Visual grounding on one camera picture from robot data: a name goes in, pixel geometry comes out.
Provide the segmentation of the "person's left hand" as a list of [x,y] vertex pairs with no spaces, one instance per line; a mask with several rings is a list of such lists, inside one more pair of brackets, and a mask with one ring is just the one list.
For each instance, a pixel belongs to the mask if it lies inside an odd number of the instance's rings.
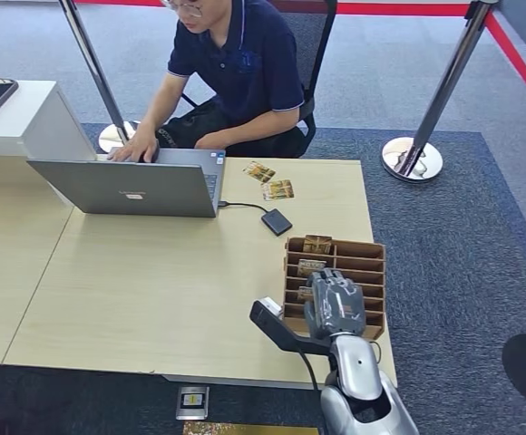
[[224,150],[231,145],[227,130],[206,134],[197,140],[194,147],[201,150]]

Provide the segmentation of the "person's right hand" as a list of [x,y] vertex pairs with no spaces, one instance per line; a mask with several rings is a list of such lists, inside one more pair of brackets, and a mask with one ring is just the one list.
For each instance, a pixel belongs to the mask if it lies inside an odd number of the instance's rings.
[[126,145],[111,151],[107,159],[116,162],[152,163],[157,150],[155,128],[152,125],[141,123],[135,134]]

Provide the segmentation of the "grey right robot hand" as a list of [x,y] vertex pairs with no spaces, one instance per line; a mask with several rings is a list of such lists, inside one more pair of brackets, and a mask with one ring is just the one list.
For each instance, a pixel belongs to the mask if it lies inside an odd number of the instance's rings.
[[311,337],[335,334],[361,336],[366,327],[362,288],[339,270],[324,268],[307,278],[311,300],[304,304],[304,317]]

